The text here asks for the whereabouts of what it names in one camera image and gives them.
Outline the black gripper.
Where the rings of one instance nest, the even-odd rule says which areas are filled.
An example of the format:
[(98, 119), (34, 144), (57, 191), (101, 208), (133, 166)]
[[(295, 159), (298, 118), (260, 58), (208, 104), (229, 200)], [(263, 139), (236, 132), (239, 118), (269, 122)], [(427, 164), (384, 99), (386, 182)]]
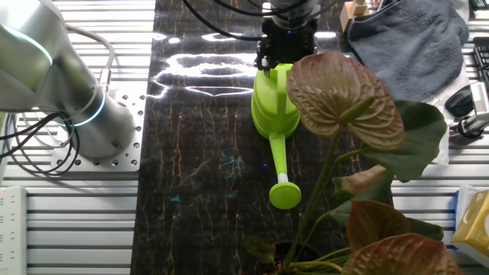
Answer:
[(257, 44), (256, 67), (261, 71), (269, 71), (269, 64), (295, 63), (316, 52), (316, 19), (296, 30), (288, 30), (267, 18), (261, 28), (266, 34)]

